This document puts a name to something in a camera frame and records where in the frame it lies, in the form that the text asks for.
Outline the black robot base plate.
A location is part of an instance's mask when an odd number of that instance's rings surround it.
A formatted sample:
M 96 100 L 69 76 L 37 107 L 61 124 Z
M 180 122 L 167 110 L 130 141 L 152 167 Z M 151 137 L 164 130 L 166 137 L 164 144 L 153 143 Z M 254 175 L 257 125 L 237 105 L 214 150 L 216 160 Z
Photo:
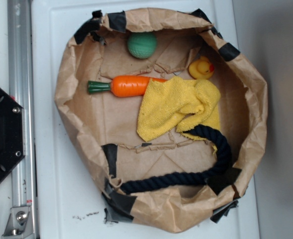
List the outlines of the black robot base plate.
M 23 108 L 0 88 L 0 183 L 23 158 Z

